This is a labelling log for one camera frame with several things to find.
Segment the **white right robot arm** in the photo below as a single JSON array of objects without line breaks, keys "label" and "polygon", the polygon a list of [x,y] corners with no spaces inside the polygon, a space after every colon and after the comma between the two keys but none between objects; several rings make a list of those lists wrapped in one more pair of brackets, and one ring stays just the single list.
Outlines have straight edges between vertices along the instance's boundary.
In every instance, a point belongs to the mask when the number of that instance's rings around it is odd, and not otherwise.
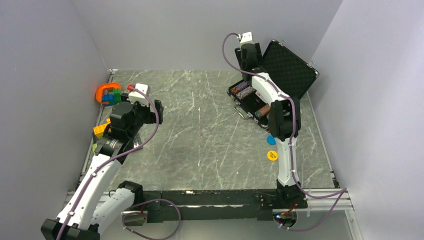
[{"label": "white right robot arm", "polygon": [[269,105],[268,131],[274,137],[278,153],[276,203],[288,208],[302,195],[296,167],[296,137],[299,133],[295,101],[274,83],[259,65],[256,43],[240,45],[240,68],[247,85],[261,94]]}]

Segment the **yellow dealer button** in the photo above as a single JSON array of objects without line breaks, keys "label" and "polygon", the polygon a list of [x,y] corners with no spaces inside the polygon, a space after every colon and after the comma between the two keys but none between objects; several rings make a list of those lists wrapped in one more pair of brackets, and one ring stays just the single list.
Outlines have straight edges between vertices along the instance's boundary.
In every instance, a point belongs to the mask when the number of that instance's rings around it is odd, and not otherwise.
[{"label": "yellow dealer button", "polygon": [[270,151],[267,152],[267,158],[268,158],[268,160],[274,162],[274,161],[278,160],[279,155],[276,151],[270,150]]}]

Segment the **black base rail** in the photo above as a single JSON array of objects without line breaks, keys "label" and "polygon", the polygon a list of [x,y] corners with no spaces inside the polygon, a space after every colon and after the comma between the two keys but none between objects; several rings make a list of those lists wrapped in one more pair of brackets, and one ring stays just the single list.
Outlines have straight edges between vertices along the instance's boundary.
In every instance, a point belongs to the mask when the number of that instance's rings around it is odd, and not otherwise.
[{"label": "black base rail", "polygon": [[148,223],[256,219],[303,210],[306,196],[296,186],[266,189],[143,190],[125,212],[145,213]]}]

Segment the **aluminium frame rail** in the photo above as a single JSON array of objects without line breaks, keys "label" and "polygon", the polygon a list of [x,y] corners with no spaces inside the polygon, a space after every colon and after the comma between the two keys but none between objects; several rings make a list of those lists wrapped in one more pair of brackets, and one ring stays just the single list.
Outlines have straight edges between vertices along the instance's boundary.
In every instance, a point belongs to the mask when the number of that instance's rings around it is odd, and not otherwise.
[{"label": "aluminium frame rail", "polygon": [[290,200],[277,200],[274,189],[241,189],[241,190],[163,190],[144,192],[144,200],[163,198],[173,202],[179,208],[242,208],[252,207],[254,210],[273,212],[306,211],[326,212],[352,211],[353,204],[348,191],[339,193],[338,188],[312,188],[306,196],[298,196]]}]

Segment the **blue orange ten chip stack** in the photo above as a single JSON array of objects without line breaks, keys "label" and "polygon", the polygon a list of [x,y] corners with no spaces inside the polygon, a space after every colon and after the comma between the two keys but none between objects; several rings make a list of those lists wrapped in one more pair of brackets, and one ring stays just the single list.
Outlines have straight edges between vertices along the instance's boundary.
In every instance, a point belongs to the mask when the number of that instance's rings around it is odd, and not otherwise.
[{"label": "blue orange ten chip stack", "polygon": [[245,89],[243,89],[243,90],[241,90],[240,92],[238,92],[238,93],[235,95],[235,98],[241,101],[241,100],[243,100],[244,98],[246,98],[247,96],[249,96],[250,94],[254,93],[255,91],[256,91],[256,90],[255,90],[253,87],[248,86],[248,87],[246,87]]}]

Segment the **blue round button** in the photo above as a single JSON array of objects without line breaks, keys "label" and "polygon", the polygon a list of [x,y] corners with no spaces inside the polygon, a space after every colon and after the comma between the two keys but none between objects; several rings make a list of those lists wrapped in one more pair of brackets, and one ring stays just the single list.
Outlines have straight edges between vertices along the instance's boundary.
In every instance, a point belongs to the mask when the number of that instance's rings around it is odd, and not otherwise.
[{"label": "blue round button", "polygon": [[267,141],[267,143],[268,143],[269,145],[271,145],[271,146],[274,146],[274,145],[276,145],[276,144],[277,144],[277,142],[276,142],[275,138],[274,138],[273,136],[271,136],[271,135],[269,135],[269,136],[266,138],[266,141]]}]

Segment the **black poker chip case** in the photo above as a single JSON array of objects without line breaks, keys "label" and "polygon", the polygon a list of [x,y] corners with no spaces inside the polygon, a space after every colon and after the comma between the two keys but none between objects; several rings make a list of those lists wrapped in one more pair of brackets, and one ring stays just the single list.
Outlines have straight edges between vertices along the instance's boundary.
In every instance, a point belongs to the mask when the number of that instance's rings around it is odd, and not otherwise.
[{"label": "black poker chip case", "polygon": [[[319,72],[299,56],[285,47],[277,40],[271,40],[264,53],[262,53],[262,66],[269,73],[271,80],[284,93],[292,98],[301,99],[319,76]],[[263,95],[255,92],[242,100],[236,99],[234,87],[242,81],[250,80],[251,76],[242,74],[242,80],[231,85],[227,94],[247,113],[247,118],[252,118],[261,128],[268,128],[269,113],[257,118],[255,112],[268,104]]]}]

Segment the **purple poker chip stack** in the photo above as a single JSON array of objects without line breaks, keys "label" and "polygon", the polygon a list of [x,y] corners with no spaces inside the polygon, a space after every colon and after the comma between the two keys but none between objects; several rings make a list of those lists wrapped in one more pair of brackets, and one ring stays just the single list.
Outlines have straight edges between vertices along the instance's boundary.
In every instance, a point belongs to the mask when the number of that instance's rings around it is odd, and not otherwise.
[{"label": "purple poker chip stack", "polygon": [[242,81],[241,83],[239,83],[238,85],[236,85],[234,88],[233,88],[233,91],[237,94],[237,93],[239,93],[239,92],[241,92],[241,91],[243,91],[245,88],[247,88],[249,85],[247,84],[247,82],[245,82],[245,81]]}]

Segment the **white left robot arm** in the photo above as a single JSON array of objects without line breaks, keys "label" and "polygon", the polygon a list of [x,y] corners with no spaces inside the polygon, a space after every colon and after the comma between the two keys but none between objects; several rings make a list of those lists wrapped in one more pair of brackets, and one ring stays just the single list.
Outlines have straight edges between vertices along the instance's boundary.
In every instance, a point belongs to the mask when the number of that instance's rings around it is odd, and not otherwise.
[{"label": "white left robot arm", "polygon": [[46,240],[99,240],[120,212],[139,209],[144,203],[143,187],[124,181],[102,206],[98,203],[123,165],[127,155],[142,148],[134,146],[144,124],[158,127],[164,108],[154,100],[154,111],[138,101],[122,101],[112,107],[102,137],[97,141],[91,164],[80,185],[55,219],[46,219],[41,233]]}]

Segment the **perforated metal plate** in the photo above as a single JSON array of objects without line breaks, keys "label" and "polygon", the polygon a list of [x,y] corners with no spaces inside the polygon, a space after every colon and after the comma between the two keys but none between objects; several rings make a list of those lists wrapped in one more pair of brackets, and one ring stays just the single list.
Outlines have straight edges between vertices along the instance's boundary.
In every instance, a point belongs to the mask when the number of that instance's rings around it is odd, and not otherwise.
[{"label": "perforated metal plate", "polygon": [[133,148],[137,151],[143,148],[140,134],[137,133],[133,138]]}]

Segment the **green toy block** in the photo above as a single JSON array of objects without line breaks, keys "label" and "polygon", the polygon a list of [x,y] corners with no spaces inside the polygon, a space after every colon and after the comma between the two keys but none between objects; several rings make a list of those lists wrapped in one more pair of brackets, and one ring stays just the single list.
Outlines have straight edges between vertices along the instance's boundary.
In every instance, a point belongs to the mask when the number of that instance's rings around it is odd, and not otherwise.
[{"label": "green toy block", "polygon": [[120,88],[113,89],[113,91],[112,91],[113,101],[117,102],[117,103],[121,102],[122,101],[121,94],[122,94],[122,91],[121,91]]}]

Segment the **blue toy block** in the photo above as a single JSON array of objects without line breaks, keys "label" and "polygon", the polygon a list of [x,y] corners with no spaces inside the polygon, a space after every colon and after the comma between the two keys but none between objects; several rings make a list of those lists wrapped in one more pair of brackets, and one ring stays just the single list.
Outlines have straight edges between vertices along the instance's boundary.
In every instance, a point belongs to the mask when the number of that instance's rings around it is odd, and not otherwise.
[{"label": "blue toy block", "polygon": [[110,102],[115,101],[115,96],[113,94],[104,94],[101,96],[102,104],[109,104]]}]

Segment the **yellow toy block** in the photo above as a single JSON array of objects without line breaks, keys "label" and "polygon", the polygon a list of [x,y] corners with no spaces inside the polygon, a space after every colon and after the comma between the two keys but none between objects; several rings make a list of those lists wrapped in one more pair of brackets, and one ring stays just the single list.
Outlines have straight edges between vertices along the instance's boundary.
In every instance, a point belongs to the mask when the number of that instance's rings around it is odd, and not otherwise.
[{"label": "yellow toy block", "polygon": [[98,126],[95,126],[93,128],[93,134],[94,136],[99,140],[103,137],[105,129],[107,125],[111,123],[111,120],[109,118],[106,119],[106,123],[100,124]]}]

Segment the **red poker chip stack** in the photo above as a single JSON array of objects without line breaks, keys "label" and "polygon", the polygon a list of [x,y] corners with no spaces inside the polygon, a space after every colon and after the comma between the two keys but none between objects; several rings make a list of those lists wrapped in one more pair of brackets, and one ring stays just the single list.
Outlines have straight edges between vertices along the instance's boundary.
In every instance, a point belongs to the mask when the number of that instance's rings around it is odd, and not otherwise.
[{"label": "red poker chip stack", "polygon": [[268,104],[266,104],[257,111],[260,111],[263,114],[263,117],[264,117],[270,112],[270,109],[271,109],[270,106]]}]

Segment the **orange plastic bowl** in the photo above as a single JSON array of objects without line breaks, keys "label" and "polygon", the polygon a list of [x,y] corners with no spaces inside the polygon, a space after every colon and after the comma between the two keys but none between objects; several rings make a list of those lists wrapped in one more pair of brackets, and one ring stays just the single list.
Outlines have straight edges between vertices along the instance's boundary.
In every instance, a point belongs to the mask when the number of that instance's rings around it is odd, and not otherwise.
[{"label": "orange plastic bowl", "polygon": [[115,89],[122,90],[122,87],[119,83],[116,83],[116,82],[104,83],[100,85],[95,91],[96,101],[98,103],[103,103],[102,102],[103,95],[107,95],[109,92],[113,92],[113,90]]}]

